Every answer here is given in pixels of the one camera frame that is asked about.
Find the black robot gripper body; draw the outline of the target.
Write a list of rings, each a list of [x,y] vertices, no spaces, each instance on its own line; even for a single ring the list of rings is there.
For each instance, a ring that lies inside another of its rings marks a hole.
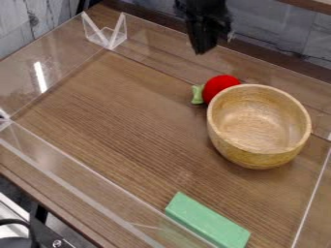
[[[229,39],[232,17],[226,0],[174,0],[174,9],[193,36],[204,33],[216,39]]]

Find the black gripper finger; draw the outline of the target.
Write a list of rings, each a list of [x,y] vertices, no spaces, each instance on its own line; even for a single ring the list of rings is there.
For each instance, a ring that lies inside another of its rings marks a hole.
[[[209,19],[202,21],[188,20],[185,28],[193,52],[204,54],[217,44],[220,35],[218,23]]]

